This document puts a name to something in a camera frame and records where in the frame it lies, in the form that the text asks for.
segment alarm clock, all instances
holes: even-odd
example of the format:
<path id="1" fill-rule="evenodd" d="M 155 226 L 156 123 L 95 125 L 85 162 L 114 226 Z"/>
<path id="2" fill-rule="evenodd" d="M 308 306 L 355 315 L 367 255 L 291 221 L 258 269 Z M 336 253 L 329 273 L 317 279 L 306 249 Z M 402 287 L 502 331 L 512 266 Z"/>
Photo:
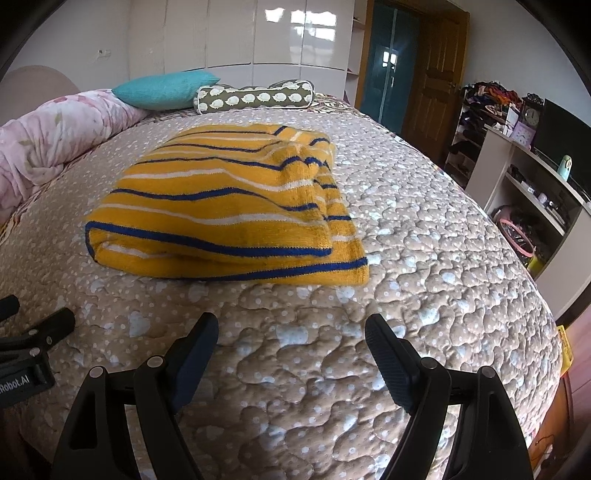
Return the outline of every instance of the alarm clock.
<path id="1" fill-rule="evenodd" d="M 522 123 L 521 121 L 517 122 L 517 125 L 513 129 L 513 133 L 511 134 L 511 139 L 515 140 L 520 145 L 523 145 L 525 148 L 529 148 L 531 143 L 534 140 L 535 130 L 533 128 L 528 127 L 526 124 Z"/>

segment mint figurine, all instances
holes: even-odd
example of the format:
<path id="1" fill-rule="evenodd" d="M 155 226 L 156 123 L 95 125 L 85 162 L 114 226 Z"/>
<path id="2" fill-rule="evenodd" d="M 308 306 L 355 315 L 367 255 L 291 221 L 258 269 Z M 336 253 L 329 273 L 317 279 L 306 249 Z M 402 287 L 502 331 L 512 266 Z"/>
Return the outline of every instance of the mint figurine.
<path id="1" fill-rule="evenodd" d="M 562 157 L 562 162 L 560 162 L 560 167 L 558 167 L 558 175 L 560 175 L 564 181 L 569 179 L 570 168 L 573 166 L 573 159 L 570 158 L 568 155 Z"/>

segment wooden door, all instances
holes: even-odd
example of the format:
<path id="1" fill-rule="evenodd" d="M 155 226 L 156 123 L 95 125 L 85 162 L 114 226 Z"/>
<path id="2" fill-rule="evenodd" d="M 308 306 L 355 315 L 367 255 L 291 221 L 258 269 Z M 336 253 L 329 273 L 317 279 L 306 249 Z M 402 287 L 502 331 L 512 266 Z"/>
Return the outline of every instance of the wooden door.
<path id="1" fill-rule="evenodd" d="M 464 11 L 423 15 L 413 87 L 402 137 L 439 163 L 456 126 L 470 15 Z"/>

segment white wardrobe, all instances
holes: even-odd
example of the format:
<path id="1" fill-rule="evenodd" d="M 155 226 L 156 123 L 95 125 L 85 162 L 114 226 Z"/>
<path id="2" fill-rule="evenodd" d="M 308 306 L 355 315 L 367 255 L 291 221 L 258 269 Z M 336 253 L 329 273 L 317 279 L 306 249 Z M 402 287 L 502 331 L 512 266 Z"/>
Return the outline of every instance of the white wardrobe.
<path id="1" fill-rule="evenodd" d="M 343 98 L 355 0 L 132 0 L 129 76 L 207 68 L 221 83 L 307 79 Z"/>

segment clock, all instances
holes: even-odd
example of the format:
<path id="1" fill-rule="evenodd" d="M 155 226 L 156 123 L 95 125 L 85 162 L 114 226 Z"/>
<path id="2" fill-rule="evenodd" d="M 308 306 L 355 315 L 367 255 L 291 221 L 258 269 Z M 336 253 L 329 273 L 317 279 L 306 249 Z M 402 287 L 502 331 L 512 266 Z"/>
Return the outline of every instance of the clock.
<path id="1" fill-rule="evenodd" d="M 519 121 L 526 127 L 533 130 L 538 128 L 542 111 L 544 110 L 544 101 L 533 93 L 528 93 L 523 101 Z"/>
<path id="2" fill-rule="evenodd" d="M 511 138 L 525 148 L 529 148 L 535 136 L 535 130 L 521 121 L 517 122 Z"/>

